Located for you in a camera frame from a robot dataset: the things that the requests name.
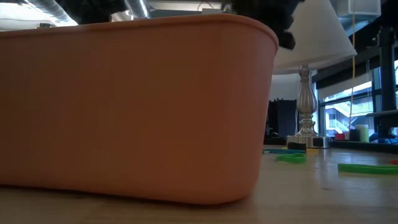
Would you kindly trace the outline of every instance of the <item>wall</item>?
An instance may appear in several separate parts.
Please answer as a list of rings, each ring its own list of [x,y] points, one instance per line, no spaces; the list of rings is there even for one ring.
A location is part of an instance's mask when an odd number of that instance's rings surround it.
[[[271,82],[270,100],[297,100],[299,95],[300,77],[298,74],[273,75]]]

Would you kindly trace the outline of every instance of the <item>green object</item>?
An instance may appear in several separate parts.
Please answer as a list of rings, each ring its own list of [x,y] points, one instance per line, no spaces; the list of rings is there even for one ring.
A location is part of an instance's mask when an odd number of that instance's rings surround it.
[[[295,154],[295,153],[305,153],[304,150],[296,150],[296,149],[263,149],[262,153],[272,153],[272,154]]]
[[[397,166],[370,166],[361,164],[338,164],[340,172],[354,172],[360,174],[390,174],[398,175]]]
[[[368,125],[356,125],[355,129],[359,131],[359,140],[361,142],[369,142],[369,126]]]
[[[276,157],[276,161],[278,162],[289,162],[293,164],[302,164],[307,161],[307,157],[305,154],[296,153],[296,154],[284,154]]]

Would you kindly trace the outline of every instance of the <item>silver lamp base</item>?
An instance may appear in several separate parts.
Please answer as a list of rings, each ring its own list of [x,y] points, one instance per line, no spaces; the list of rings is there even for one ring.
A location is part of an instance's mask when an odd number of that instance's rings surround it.
[[[330,146],[330,138],[321,136],[287,136],[286,142],[306,144],[307,148],[315,149],[326,149]]]

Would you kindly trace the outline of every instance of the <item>red object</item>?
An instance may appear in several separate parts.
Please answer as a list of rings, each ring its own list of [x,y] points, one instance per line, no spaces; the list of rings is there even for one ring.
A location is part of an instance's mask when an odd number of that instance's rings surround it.
[[[345,140],[344,134],[335,134],[335,140]]]

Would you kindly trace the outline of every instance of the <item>orange plastic bin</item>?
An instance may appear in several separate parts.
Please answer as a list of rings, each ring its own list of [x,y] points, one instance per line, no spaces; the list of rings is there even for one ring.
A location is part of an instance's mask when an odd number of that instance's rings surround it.
[[[233,15],[0,33],[0,184],[244,197],[277,45],[268,27]]]

